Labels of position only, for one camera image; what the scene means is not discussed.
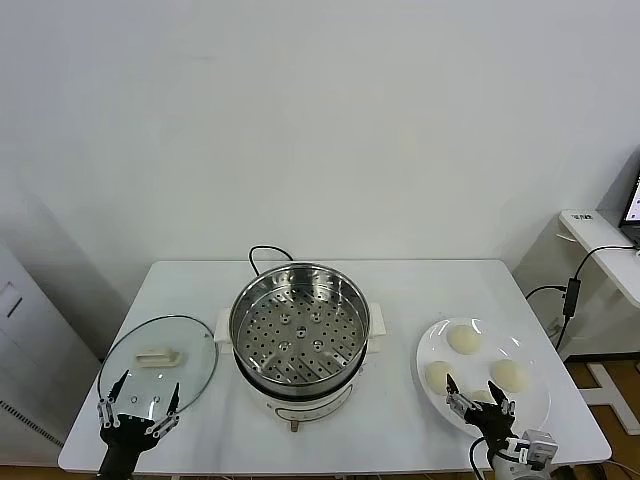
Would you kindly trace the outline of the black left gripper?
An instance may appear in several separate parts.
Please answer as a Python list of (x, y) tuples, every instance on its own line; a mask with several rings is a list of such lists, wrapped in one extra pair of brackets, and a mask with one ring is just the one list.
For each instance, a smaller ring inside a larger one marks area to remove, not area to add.
[(108, 447), (126, 450), (150, 450), (179, 422), (178, 406), (180, 402), (180, 383), (177, 382), (169, 400), (163, 418), (152, 421), (128, 414), (116, 414), (115, 402), (129, 376), (126, 370), (112, 385), (107, 396), (99, 394), (97, 410), (102, 426), (100, 437)]

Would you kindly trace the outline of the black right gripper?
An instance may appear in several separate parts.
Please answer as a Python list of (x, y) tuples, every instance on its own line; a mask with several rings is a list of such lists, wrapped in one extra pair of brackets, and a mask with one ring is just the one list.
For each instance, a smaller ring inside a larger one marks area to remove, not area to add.
[(457, 387), (452, 376), (446, 374), (446, 403), (457, 416), (477, 427), (487, 440), (502, 441), (514, 438), (512, 426), (515, 422), (515, 402), (510, 401), (503, 390), (488, 381), (489, 391), (496, 404), (477, 402), (466, 397)]

